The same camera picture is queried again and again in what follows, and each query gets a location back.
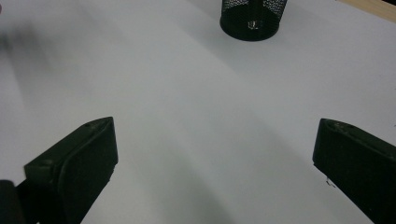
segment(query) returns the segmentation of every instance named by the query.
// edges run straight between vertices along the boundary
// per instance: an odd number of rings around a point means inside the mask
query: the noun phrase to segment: black mesh cup
[[[287,0],[222,0],[221,29],[234,38],[264,40],[276,34]]]

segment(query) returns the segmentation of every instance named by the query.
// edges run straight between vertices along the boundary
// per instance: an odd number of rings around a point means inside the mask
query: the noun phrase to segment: black mesh pencil holder
[[[246,41],[264,40],[276,34],[287,0],[222,0],[220,26]]]

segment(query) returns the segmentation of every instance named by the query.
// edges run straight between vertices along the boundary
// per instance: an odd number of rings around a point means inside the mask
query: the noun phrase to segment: white table surface
[[[82,223],[368,224],[313,166],[320,118],[396,145],[396,24],[290,0],[243,42],[221,0],[1,0],[0,178],[115,119],[120,162]]]

